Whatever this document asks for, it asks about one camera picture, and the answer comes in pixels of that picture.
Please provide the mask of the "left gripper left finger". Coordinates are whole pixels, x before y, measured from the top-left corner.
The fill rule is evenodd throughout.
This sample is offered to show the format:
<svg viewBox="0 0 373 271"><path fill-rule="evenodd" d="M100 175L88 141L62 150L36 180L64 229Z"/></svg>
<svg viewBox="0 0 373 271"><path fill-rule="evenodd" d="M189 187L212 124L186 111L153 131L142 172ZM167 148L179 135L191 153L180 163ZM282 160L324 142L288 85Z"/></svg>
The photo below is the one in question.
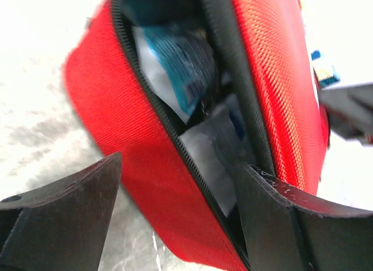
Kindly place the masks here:
<svg viewBox="0 0 373 271"><path fill-rule="evenodd" d="M113 153L1 200L1 270L97 270L121 177Z"/></svg>

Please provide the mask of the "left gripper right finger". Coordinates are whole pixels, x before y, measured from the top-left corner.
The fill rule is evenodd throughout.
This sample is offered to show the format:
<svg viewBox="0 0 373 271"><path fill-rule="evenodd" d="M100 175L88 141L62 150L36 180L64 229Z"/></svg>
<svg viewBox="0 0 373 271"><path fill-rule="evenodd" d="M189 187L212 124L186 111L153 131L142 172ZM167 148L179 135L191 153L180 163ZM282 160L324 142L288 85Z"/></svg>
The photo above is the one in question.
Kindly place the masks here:
<svg viewBox="0 0 373 271"><path fill-rule="evenodd" d="M371 270L372 212L310 195L248 164L235 192L252 270Z"/></svg>

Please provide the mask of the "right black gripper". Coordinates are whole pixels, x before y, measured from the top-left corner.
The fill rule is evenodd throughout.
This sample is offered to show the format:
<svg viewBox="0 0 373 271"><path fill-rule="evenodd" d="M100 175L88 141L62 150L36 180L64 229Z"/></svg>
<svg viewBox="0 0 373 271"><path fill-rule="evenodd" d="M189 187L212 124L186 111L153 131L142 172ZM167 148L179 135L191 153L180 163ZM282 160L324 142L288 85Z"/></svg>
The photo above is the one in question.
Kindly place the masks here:
<svg viewBox="0 0 373 271"><path fill-rule="evenodd" d="M335 133L345 140L372 144L372 83L325 88L318 96Z"/></svg>

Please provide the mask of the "white gauze packet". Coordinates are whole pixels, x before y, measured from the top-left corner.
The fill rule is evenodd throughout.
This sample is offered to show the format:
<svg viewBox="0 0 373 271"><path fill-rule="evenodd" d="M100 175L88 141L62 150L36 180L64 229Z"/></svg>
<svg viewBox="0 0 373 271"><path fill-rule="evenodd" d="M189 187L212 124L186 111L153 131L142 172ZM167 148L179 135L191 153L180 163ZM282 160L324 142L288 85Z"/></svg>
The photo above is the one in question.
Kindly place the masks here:
<svg viewBox="0 0 373 271"><path fill-rule="evenodd" d="M211 117L184 132L180 140L227 217L237 203L234 163L240 157L247 157L229 110L218 108Z"/></svg>

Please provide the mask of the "red black medicine case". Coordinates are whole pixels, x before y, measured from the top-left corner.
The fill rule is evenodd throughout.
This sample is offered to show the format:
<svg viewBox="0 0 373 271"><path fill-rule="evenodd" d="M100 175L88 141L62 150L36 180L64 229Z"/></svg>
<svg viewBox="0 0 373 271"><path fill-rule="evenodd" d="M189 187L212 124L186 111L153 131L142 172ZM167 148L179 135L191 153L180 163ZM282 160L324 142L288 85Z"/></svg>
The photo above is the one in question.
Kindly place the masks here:
<svg viewBox="0 0 373 271"><path fill-rule="evenodd" d="M177 257L223 270L320 270L297 199L328 144L300 0L106 0L65 87Z"/></svg>

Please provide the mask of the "blue white bandage packet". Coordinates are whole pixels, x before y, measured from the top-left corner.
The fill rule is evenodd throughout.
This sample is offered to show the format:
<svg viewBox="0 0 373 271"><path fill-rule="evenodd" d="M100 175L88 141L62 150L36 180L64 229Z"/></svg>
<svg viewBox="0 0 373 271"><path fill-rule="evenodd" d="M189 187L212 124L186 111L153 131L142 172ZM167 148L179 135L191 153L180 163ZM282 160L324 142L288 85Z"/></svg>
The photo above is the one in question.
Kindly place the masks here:
<svg viewBox="0 0 373 271"><path fill-rule="evenodd" d="M205 30L196 24L172 23L133 26L132 34L152 92L187 123L217 79Z"/></svg>

